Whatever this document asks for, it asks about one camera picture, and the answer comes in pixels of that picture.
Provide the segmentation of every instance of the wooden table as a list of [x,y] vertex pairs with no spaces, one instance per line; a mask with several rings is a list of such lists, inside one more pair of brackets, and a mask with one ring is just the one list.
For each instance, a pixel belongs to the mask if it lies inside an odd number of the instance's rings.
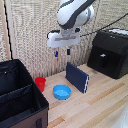
[[[110,128],[128,102],[128,75],[114,80],[85,64],[78,68],[90,77],[85,94],[66,80],[66,72],[46,78],[43,94],[50,104],[48,128]],[[61,101],[54,97],[52,90],[57,84],[71,88],[69,99]]]

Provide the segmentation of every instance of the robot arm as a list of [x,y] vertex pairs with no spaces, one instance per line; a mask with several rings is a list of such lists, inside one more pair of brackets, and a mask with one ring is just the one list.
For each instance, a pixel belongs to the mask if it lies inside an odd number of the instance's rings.
[[66,30],[74,26],[82,26],[88,21],[91,21],[94,10],[90,5],[94,1],[95,0],[61,0],[57,13],[60,27]]
[[89,23],[94,16],[91,4],[95,0],[61,0],[57,13],[61,30],[48,34],[47,45],[50,48],[73,46],[80,42],[80,27]]

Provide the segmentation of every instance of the red object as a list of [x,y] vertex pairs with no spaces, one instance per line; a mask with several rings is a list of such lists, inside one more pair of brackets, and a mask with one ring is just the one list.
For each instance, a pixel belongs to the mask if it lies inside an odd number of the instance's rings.
[[36,85],[38,86],[38,88],[40,89],[41,92],[44,91],[45,82],[46,82],[46,79],[43,78],[43,77],[37,77],[35,79],[35,83],[36,83]]

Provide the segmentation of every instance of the woven wall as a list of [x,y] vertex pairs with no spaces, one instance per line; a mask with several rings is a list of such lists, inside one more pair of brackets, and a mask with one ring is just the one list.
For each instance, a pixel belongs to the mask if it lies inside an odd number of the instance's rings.
[[4,1],[0,0],[0,62],[11,58]]
[[[54,50],[47,47],[47,33],[60,29],[56,18],[59,1],[10,0],[15,38],[12,43],[16,46],[13,50],[33,78],[64,71],[67,61],[74,65],[84,63],[89,36],[81,38],[79,45],[71,49],[70,56],[67,56],[66,48],[59,48],[59,57],[55,58]],[[82,27],[81,33],[88,33],[91,29],[92,23]]]
[[5,61],[5,60],[7,60],[7,53],[6,53],[6,48],[5,48],[2,16],[0,14],[0,61]]
[[[27,67],[33,78],[37,76],[50,76],[66,69],[67,61],[74,65],[85,62],[87,43],[91,44],[90,36],[82,37],[79,45],[71,49],[67,56],[66,48],[59,48],[59,57],[54,57],[54,50],[47,47],[47,33],[60,29],[57,24],[56,12],[59,0],[9,0],[12,13],[14,38],[13,46],[16,58],[19,58]],[[99,29],[128,12],[127,0],[97,0],[93,3],[95,14],[100,1],[100,14],[98,22],[93,21],[81,28],[81,35]],[[128,29],[128,17],[110,26],[109,28]],[[4,43],[1,43],[1,56],[6,59]]]
[[[99,29],[128,13],[128,0],[102,0],[101,16],[96,29]],[[128,30],[128,16],[106,28],[120,28]]]

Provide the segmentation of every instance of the black storage bin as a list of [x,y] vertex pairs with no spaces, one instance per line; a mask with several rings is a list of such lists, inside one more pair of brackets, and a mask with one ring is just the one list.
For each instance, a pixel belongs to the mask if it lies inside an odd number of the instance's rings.
[[114,79],[128,73],[128,35],[99,31],[92,45],[89,67]]
[[48,108],[20,60],[0,63],[0,128],[47,128]]

